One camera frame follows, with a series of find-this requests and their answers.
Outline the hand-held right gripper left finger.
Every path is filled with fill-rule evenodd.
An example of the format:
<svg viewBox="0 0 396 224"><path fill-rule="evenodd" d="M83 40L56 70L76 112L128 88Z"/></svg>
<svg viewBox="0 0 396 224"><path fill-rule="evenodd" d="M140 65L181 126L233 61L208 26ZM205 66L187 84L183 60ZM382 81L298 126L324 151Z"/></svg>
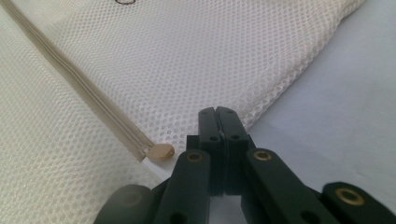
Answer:
<svg viewBox="0 0 396 224"><path fill-rule="evenodd" d="M192 149L199 149L209 154L210 195L221 196L224 177L223 145L213 107L205 108L198 113L198 134L187 136L187 150Z"/></svg>

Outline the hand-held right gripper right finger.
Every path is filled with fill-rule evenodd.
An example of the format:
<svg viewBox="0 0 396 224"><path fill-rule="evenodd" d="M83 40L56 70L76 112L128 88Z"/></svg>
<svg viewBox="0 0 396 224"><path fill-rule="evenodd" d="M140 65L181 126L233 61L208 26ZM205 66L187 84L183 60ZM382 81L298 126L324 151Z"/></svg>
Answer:
<svg viewBox="0 0 396 224"><path fill-rule="evenodd" d="M224 191L227 195L241 195L246 180L243 164L251 139L235 111L219 106L216 112L225 146Z"/></svg>

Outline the white mesh laundry bag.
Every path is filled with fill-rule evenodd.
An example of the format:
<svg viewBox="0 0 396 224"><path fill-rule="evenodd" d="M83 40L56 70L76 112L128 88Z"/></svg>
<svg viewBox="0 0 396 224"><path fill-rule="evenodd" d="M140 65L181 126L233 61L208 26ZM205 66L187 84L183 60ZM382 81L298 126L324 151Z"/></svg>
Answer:
<svg viewBox="0 0 396 224"><path fill-rule="evenodd" d="M245 127L364 0L0 0L0 224L93 224L200 110Z"/></svg>

